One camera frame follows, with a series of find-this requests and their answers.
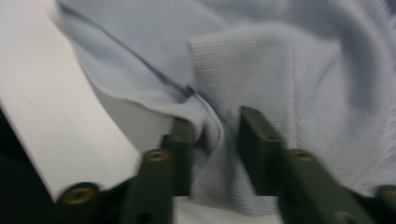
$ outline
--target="white surface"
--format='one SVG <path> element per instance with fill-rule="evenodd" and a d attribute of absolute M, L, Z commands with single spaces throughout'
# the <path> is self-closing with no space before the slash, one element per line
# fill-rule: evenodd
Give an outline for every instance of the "white surface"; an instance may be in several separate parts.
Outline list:
<path fill-rule="evenodd" d="M 55 199 L 88 181 L 105 188 L 129 178 L 138 153 L 101 107 L 51 0 L 0 3 L 0 102 Z M 278 223 L 177 203 L 177 223 Z"/>

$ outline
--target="garment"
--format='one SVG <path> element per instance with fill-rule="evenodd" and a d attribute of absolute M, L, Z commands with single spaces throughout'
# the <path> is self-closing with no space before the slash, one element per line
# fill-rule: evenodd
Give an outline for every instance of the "garment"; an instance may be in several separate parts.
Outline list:
<path fill-rule="evenodd" d="M 345 186 L 396 184 L 396 35 L 373 0 L 58 0 L 78 60 L 103 92 L 189 120 L 207 139 L 195 200 L 248 214 L 239 106 Z"/>
<path fill-rule="evenodd" d="M 387 3 L 389 5 L 390 13 L 394 14 L 396 12 L 396 1 L 395 0 L 387 0 Z"/>

